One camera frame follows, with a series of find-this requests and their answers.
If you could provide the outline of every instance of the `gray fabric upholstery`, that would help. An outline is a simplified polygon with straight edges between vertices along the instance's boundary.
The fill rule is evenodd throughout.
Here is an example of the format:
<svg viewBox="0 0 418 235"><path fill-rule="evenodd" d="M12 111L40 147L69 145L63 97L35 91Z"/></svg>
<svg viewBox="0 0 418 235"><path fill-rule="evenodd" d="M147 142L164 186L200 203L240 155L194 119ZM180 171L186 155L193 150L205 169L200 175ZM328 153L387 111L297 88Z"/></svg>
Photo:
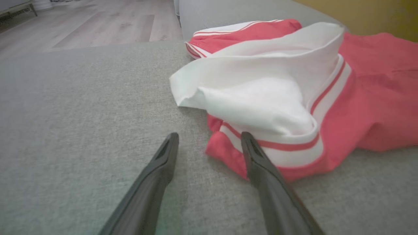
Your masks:
<svg viewBox="0 0 418 235"><path fill-rule="evenodd" d="M206 113L178 108L182 42L0 63L0 234L97 234L165 136L180 135L156 234L265 234L258 194L204 154ZM417 148L357 150L293 184L329 234L417 231Z"/></svg>
<svg viewBox="0 0 418 235"><path fill-rule="evenodd" d="M340 22L291 0L180 0L183 39L206 28L254 20L296 19L302 26L317 22Z"/></svg>

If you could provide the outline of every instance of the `yellow wall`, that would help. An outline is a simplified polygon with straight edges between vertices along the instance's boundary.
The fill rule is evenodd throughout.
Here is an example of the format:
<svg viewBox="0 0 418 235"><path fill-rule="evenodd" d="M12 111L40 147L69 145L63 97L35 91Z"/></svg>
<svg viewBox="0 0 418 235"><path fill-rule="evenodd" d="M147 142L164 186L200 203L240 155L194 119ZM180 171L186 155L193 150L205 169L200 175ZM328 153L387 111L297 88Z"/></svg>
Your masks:
<svg viewBox="0 0 418 235"><path fill-rule="evenodd" d="M418 41L418 0L294 0L347 26L351 33L387 32Z"/></svg>

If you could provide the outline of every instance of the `white stripe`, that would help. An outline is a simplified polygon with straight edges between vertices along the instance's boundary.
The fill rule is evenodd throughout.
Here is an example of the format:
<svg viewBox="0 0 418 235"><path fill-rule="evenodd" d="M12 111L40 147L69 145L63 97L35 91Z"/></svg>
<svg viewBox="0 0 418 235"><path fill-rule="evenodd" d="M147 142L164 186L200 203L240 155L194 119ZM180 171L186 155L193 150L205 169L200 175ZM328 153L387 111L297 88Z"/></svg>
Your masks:
<svg viewBox="0 0 418 235"><path fill-rule="evenodd" d="M225 126L221 126L220 131L225 133L234 148L242 153L241 140ZM310 164L318 159L324 151L324 145L321 137L319 137L316 145L306 150L281 151L266 147L262 147L262 149L275 166L298 167Z"/></svg>
<svg viewBox="0 0 418 235"><path fill-rule="evenodd" d="M194 36L209 36L209 35L220 35L220 34L228 34L233 33L239 30L242 30L248 26L257 24L257 23L264 23L264 22L279 22L283 20L271 20L271 21L250 21L245 23L239 23L234 25L228 25L228 26L221 26L221 27L215 27L215 28L207 28L204 30L197 31L193 34Z"/></svg>
<svg viewBox="0 0 418 235"><path fill-rule="evenodd" d="M212 55L212 53L210 53L210 52L208 52L208 51L206 51L206 50L203 50L202 48L200 48L200 47L198 47L198 46L192 45L192 44L190 44L190 43L188 43L188 42L184 42L184 43L186 44L186 46L187 46L190 50L192 50L192 51L194 51L196 54L200 55L200 57L201 57L201 58L203 58L203 57L210 57L210 56ZM190 54L193 58L198 59L198 58L196 58L196 56L193 56L190 52L189 52L189 54Z"/></svg>
<svg viewBox="0 0 418 235"><path fill-rule="evenodd" d="M314 102L329 87L329 85L332 83L332 81L338 75L338 73L341 70L341 67L343 65L344 65L344 58L341 55L338 55L337 64L336 64L334 70L329 75L329 77L322 82L321 86L316 91L313 92L311 97L306 97L307 98L306 109L309 110L309 112L311 111L311 108L312 108Z"/></svg>
<svg viewBox="0 0 418 235"><path fill-rule="evenodd" d="M338 98L338 96L340 95L340 93L344 89L344 86L345 86L350 74L351 74L351 67L348 65L348 63L345 63L345 67L344 67L344 70L341 73L340 78L334 84L332 89L325 95L325 97L322 98L322 100L319 102L319 104L317 105L317 107L313 111L313 117L318 122L319 126L321 126L322 121L324 120L324 117L325 117L326 113L328 112L328 110L331 108L331 106L334 104L335 100Z"/></svg>
<svg viewBox="0 0 418 235"><path fill-rule="evenodd" d="M200 57L197 57L195 55L193 55L192 53L190 53L189 51L187 51L189 53L189 55L193 58L193 59L200 59Z"/></svg>
<svg viewBox="0 0 418 235"><path fill-rule="evenodd" d="M314 140L319 132L319 126L316 120L312 117L311 121L313 123L313 128L310 132L304 135L279 135L277 133L267 132L259 128L239 126L236 124L229 124L229 125L232 128L234 128L238 133L242 133L244 131L250 132L258 140L265 140L269 142L282 143L282 144L304 144L304 143L309 143L312 140Z"/></svg>

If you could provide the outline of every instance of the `couch cushion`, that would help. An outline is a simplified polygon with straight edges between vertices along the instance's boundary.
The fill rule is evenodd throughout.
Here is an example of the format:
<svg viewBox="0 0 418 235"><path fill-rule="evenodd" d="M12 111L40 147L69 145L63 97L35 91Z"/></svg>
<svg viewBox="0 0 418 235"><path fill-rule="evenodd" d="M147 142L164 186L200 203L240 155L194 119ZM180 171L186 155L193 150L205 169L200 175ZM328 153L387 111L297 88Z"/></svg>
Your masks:
<svg viewBox="0 0 418 235"><path fill-rule="evenodd" d="M317 22L342 25L331 16L291 0L180 0L183 39L194 32L255 20L296 19L302 26Z"/></svg>
<svg viewBox="0 0 418 235"><path fill-rule="evenodd" d="M206 113L174 103L168 77L190 60L155 42L0 63L1 234L97 234L173 131L156 234L265 234L257 191L204 154ZM417 151L355 151L293 186L329 234L413 234Z"/></svg>

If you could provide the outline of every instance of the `white fabric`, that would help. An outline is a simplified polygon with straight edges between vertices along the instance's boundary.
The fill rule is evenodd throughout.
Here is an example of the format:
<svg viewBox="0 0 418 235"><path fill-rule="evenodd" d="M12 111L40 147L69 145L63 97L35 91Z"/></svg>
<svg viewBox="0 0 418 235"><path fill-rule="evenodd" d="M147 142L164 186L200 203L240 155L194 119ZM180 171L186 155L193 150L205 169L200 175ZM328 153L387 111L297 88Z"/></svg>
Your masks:
<svg viewBox="0 0 418 235"><path fill-rule="evenodd" d="M178 106L205 109L239 133L250 131L258 140L309 142L319 132L310 113L312 103L340 70L351 71L349 66L343 67L344 59L338 55L343 33L338 25L316 23L282 38L224 48L170 77L174 99ZM324 100L331 105L335 99ZM327 104L322 102L318 107L329 108ZM318 110L325 113L328 108ZM237 137L228 128L223 126L221 131L235 142ZM272 161L285 166L312 162L322 152L321 140L312 149L317 152L313 159L292 160L296 156L291 154L280 158L284 162ZM306 155L302 151L294 154Z"/></svg>

